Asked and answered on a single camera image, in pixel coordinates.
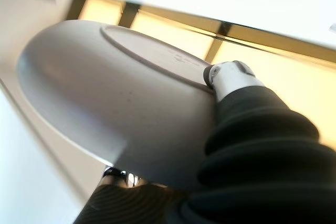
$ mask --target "light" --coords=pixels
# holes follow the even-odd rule
[[[204,59],[212,44],[213,38],[187,30],[188,26],[156,15],[139,11],[131,29],[159,39],[180,48],[196,57]]]

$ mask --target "black flexible arm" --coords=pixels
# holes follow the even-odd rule
[[[315,126],[265,87],[246,87],[217,108],[217,129],[190,195],[168,223],[336,223],[336,153]]]

